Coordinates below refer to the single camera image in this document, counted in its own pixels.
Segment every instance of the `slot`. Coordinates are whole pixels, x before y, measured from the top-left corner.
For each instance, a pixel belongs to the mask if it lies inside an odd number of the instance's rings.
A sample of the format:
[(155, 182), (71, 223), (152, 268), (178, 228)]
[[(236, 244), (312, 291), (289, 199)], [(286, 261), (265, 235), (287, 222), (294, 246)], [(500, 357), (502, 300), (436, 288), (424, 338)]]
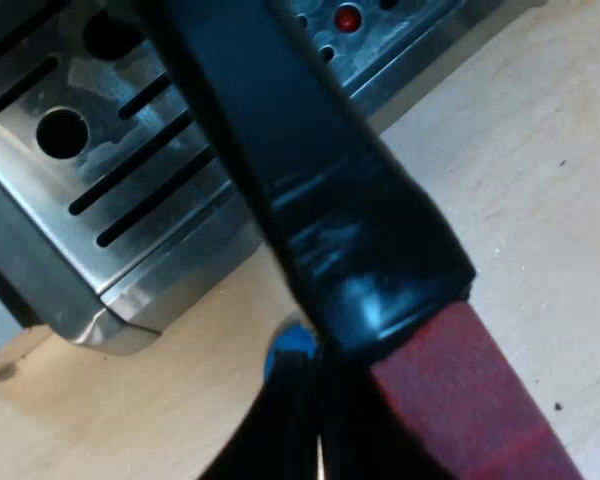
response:
[(151, 140), (147, 141), (133, 152), (129, 158), (98, 180), (95, 185), (78, 197), (69, 206), (69, 213), (72, 215), (80, 215), (109, 190), (131, 175), (137, 168), (149, 160), (152, 155), (182, 133), (192, 122), (193, 119), (189, 112), (181, 113), (169, 125), (160, 130)]
[(68, 4), (68, 0), (53, 0), (48, 2), (44, 7), (0, 39), (0, 58)]
[(98, 245), (101, 247), (107, 247), (111, 245), (112, 242), (133, 227), (133, 225), (142, 220), (151, 211), (158, 208), (158, 206), (160, 206), (167, 198), (169, 198), (169, 196), (176, 192), (176, 190), (178, 190), (180, 187), (183, 187), (198, 172), (209, 165), (214, 158), (215, 154), (213, 153), (213, 150), (211, 147), (207, 146), (198, 155), (196, 155), (193, 160), (178, 170), (165, 183), (160, 185), (160, 187), (158, 187), (151, 195), (138, 203), (126, 214), (116, 220), (104, 232), (98, 235), (96, 240)]
[(124, 104), (118, 111), (118, 116), (122, 120), (133, 117), (136, 113), (147, 106), (154, 98), (164, 92), (169, 85), (171, 80), (167, 77), (166, 73), (163, 73), (153, 82), (143, 88), (135, 97)]
[(56, 57), (47, 57), (44, 62), (18, 80), (11, 88), (0, 95), (0, 113), (57, 67), (58, 59)]

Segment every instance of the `black handle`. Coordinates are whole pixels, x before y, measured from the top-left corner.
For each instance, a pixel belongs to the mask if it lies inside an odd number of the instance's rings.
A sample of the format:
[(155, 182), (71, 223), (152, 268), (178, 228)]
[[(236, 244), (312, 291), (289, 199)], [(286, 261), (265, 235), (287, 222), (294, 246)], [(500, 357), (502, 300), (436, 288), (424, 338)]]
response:
[(280, 2), (137, 1), (327, 347), (372, 360), (474, 270)]

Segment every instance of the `wooden surface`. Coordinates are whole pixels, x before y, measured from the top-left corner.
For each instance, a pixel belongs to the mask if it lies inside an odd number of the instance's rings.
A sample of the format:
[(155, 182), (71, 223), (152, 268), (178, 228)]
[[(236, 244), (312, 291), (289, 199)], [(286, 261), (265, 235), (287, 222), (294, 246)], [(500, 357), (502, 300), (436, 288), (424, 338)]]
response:
[[(382, 137), (475, 261), (472, 304), (600, 479), (600, 0), (527, 13)], [(195, 478), (293, 310), (261, 248), (133, 357), (48, 338), (0, 375), (0, 479)]]

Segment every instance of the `round hole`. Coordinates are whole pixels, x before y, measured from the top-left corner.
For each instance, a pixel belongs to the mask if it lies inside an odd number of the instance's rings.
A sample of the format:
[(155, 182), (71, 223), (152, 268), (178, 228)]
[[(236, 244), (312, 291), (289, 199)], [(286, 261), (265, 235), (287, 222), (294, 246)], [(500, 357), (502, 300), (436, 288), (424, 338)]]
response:
[(334, 23), (341, 32), (353, 33), (362, 25), (362, 14), (353, 5), (341, 5), (336, 10)]
[(104, 10), (87, 22), (82, 33), (87, 51), (100, 60), (119, 60), (140, 45), (142, 32), (111, 17)]
[(298, 23), (300, 23), (302, 28), (307, 28), (307, 26), (309, 25), (309, 20), (307, 20), (307, 17), (305, 17), (304, 15), (297, 15), (296, 18), (298, 19)]
[(71, 158), (87, 144), (89, 132), (82, 116), (73, 110), (61, 108), (47, 113), (36, 130), (38, 145), (53, 158)]
[(391, 10), (394, 8), (400, 0), (380, 0), (380, 8), (383, 10)]
[(322, 47), (320, 49), (320, 54), (322, 55), (322, 59), (324, 60), (324, 63), (329, 63), (333, 59), (335, 52), (333, 51), (333, 48), (331, 48), (331, 47)]

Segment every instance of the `stainless steel drip tray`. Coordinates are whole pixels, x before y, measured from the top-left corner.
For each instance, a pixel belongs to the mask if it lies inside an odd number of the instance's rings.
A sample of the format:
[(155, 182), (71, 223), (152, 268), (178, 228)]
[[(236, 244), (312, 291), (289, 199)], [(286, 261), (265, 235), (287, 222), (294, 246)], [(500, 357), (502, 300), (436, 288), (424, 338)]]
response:
[[(292, 7), (371, 114), (505, 3)], [(0, 1), (0, 272), (44, 322), (80, 345), (134, 351), (258, 243), (242, 198), (135, 27), (96, 1)]]

